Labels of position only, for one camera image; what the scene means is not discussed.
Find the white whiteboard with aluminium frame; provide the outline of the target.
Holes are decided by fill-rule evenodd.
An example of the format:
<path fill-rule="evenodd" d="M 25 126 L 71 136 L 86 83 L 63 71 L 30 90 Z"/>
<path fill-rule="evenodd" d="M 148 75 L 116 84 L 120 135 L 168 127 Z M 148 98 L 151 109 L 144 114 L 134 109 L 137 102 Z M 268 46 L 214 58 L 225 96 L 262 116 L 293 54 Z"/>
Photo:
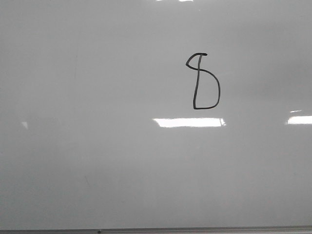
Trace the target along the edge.
<path fill-rule="evenodd" d="M 3 0 L 0 227 L 312 223 L 309 0 Z"/>

